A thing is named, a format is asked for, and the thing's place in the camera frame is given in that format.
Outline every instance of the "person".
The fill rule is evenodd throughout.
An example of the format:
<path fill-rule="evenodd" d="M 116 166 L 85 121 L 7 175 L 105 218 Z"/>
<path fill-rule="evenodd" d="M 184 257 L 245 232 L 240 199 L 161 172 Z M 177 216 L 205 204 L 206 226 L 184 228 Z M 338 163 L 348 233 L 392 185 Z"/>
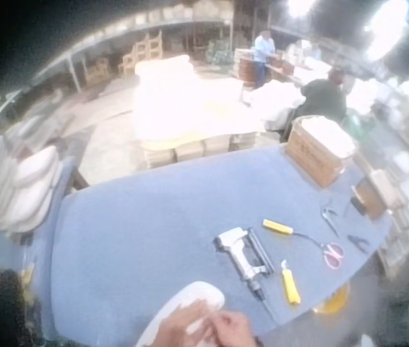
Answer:
<path fill-rule="evenodd" d="M 256 85 L 254 89 L 265 84 L 267 78 L 267 58 L 275 55 L 274 40 L 270 37 L 270 31 L 261 32 L 254 41 L 254 68 L 256 69 Z"/>
<path fill-rule="evenodd" d="M 327 80 L 314 80 L 301 88 L 306 101 L 296 110 L 296 117 L 317 115 L 341 124 L 346 115 L 346 98 L 341 90 L 344 72 L 333 68 Z"/>
<path fill-rule="evenodd" d="M 188 334 L 187 327 L 203 320 L 200 327 Z M 210 312 L 206 301 L 196 301 L 178 308 L 164 319 L 150 347 L 196 347 L 202 340 L 222 347 L 257 347 L 260 342 L 251 334 L 248 318 L 242 313 Z"/>

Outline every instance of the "metal pole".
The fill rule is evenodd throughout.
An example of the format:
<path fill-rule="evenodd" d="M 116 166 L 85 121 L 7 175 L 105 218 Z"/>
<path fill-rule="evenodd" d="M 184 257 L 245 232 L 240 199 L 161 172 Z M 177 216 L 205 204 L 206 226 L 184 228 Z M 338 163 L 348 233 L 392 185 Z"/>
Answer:
<path fill-rule="evenodd" d="M 233 52 L 233 24 L 235 22 L 235 0 L 232 0 L 232 8 L 233 8 L 233 15 L 232 15 L 232 22 L 231 22 L 231 38 L 230 38 L 231 52 Z"/>
<path fill-rule="evenodd" d="M 80 93 L 81 86 L 79 85 L 79 81 L 77 80 L 76 72 L 74 71 L 72 56 L 68 55 L 66 59 L 68 60 L 69 71 L 72 73 L 72 76 L 73 76 L 74 85 L 76 85 L 77 92 Z"/>
<path fill-rule="evenodd" d="M 197 47 L 197 24 L 193 22 L 193 52 L 195 52 L 195 47 Z"/>
<path fill-rule="evenodd" d="M 185 25 L 185 49 L 189 52 L 189 26 Z"/>
<path fill-rule="evenodd" d="M 257 21 L 257 7 L 256 5 L 254 5 L 254 18 L 253 18 L 253 40 L 252 42 L 254 42 L 254 40 L 256 39 L 256 21 Z"/>
<path fill-rule="evenodd" d="M 272 21 L 272 2 L 269 3 L 269 14 L 267 15 L 267 29 L 270 30 L 270 22 Z"/>
<path fill-rule="evenodd" d="M 85 53 L 82 54 L 82 67 L 84 68 L 84 73 L 87 74 L 86 55 L 85 55 Z"/>

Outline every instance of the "pliers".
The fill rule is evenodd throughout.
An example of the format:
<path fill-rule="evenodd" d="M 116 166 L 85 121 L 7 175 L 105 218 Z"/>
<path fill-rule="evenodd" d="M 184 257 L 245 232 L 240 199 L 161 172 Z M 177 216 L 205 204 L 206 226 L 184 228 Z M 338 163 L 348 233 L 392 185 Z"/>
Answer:
<path fill-rule="evenodd" d="M 348 240 L 352 242 L 354 246 L 358 248 L 359 251 L 361 251 L 364 254 L 368 254 L 367 250 L 364 247 L 362 247 L 362 245 L 367 245 L 367 246 L 370 245 L 370 243 L 367 240 L 362 239 L 361 237 L 358 237 L 358 236 L 353 236 L 353 235 L 348 235 Z"/>

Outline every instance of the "blue shirt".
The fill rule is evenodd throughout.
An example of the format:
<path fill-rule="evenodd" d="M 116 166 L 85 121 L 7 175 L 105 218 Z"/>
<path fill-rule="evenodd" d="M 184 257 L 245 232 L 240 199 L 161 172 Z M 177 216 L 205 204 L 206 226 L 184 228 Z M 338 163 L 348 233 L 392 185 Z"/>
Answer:
<path fill-rule="evenodd" d="M 259 35 L 254 41 L 254 61 L 267 63 L 267 56 L 272 53 L 275 53 L 274 40 L 265 40 Z"/>

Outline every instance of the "workshop table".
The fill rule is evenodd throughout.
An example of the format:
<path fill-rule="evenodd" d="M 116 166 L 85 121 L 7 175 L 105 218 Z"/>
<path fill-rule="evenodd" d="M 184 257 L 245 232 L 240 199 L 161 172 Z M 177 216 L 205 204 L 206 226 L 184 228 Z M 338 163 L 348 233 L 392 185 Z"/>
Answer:
<path fill-rule="evenodd" d="M 382 243 L 390 227 L 349 203 L 363 174 L 351 163 L 320 189 L 280 146 L 243 150 L 174 164 L 98 184 L 65 197 L 56 226 L 51 298 L 58 333 L 89 346 L 133 346 L 172 296 L 203 280 L 225 294 L 225 307 L 249 316 L 265 334 L 324 300 L 351 278 Z M 321 217 L 331 200 L 338 239 Z M 345 251 L 339 270 L 328 268 L 309 240 L 263 229 L 280 221 Z M 253 227 L 276 274 L 261 277 L 277 324 L 240 281 L 230 257 L 212 240 L 235 227 Z M 360 253 L 347 235 L 370 242 Z M 293 271 L 301 305 L 285 299 L 280 263 Z"/>

